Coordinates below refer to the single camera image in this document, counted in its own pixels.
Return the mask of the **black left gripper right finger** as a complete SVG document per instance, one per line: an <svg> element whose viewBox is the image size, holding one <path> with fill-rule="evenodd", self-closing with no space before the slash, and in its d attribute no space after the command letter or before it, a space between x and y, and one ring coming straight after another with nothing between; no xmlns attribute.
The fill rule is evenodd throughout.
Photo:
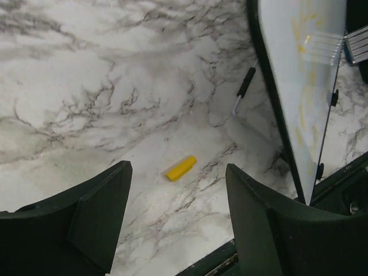
<svg viewBox="0 0 368 276"><path fill-rule="evenodd" d="M366 275L367 213L308 206L227 165L241 275Z"/></svg>

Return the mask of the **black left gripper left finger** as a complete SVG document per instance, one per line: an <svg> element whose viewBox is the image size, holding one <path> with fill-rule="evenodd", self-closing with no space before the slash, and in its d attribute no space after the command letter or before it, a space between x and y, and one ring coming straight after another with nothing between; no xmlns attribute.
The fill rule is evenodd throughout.
<svg viewBox="0 0 368 276"><path fill-rule="evenodd" d="M1 212L1 274L109 274L132 173L121 161L52 197Z"/></svg>

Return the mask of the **white whiteboard with black frame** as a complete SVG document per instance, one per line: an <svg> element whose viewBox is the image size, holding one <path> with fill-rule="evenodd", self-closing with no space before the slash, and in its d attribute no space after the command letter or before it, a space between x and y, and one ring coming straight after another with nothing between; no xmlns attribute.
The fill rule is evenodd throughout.
<svg viewBox="0 0 368 276"><path fill-rule="evenodd" d="M257 69L266 84L300 202L309 205L321 163L346 24L346 1L247 1L257 55L237 94Z"/></svg>

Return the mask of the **yellow marker cap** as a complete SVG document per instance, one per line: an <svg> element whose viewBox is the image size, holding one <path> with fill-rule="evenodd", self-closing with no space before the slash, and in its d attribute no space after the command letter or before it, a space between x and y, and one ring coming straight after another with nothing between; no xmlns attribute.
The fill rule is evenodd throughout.
<svg viewBox="0 0 368 276"><path fill-rule="evenodd" d="M169 168L165 173L164 176L172 182L177 181L182 176L184 176L187 172L189 172L193 166L196 164L197 159L193 155L189 155L183 158L180 162L173 165Z"/></svg>

